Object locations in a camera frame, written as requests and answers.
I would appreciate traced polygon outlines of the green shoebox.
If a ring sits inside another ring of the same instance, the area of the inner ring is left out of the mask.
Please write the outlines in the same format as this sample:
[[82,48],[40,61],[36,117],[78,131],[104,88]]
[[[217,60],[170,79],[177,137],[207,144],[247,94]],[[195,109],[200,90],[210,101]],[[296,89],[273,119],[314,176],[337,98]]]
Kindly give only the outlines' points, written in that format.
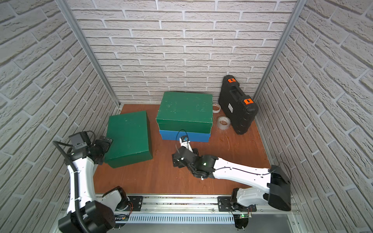
[[185,130],[209,134],[213,126],[213,96],[190,92],[165,92],[156,122],[160,130]]
[[114,169],[153,159],[146,111],[111,116],[106,136],[113,142],[105,154],[105,163]]

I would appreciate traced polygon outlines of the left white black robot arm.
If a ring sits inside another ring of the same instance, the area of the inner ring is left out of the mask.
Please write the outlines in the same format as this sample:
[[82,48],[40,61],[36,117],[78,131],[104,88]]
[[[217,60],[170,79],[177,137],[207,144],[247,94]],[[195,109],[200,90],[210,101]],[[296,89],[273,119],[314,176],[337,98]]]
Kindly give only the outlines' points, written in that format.
[[102,165],[112,140],[101,136],[91,142],[86,131],[69,136],[70,144],[54,141],[70,174],[70,202],[59,219],[62,233],[106,233],[116,225],[116,210],[133,210],[124,190],[117,186],[98,199],[94,189],[94,168]]

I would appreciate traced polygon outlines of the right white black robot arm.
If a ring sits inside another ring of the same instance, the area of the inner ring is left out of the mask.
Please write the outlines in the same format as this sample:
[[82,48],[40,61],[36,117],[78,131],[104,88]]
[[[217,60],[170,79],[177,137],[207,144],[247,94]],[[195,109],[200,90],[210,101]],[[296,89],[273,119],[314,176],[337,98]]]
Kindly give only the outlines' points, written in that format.
[[249,207],[267,201],[269,206],[281,210],[291,210],[291,179],[280,166],[260,169],[235,164],[212,155],[198,155],[197,150],[181,146],[172,155],[173,166],[187,168],[201,180],[230,180],[250,188],[235,188],[231,205]]

